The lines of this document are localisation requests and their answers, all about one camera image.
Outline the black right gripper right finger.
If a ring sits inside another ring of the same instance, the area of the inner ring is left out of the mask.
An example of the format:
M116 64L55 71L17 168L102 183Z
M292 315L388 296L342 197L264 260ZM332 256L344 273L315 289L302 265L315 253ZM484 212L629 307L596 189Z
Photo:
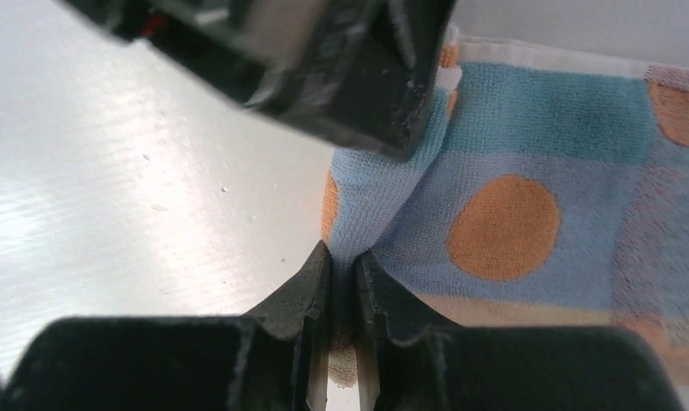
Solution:
M371 253L353 266L364 410L680 410L653 351L608 326L458 325Z

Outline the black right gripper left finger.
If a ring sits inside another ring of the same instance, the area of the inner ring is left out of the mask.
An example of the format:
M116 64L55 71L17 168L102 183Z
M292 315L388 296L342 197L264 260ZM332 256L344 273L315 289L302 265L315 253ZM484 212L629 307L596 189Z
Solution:
M331 258L238 316L67 317L31 342L1 410L322 410Z

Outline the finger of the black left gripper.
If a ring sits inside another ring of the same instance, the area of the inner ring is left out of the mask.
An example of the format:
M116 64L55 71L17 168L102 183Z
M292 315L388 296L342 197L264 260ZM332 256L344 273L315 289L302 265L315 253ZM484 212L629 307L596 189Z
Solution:
M450 0L68 0L241 107L406 161L425 134Z

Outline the orange polka dot towel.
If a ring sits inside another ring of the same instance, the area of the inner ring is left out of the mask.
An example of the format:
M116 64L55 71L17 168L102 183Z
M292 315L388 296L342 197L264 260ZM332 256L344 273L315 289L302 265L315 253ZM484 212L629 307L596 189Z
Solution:
M335 153L337 273L372 251L463 325L622 325L689 387L689 69L450 28L425 138Z

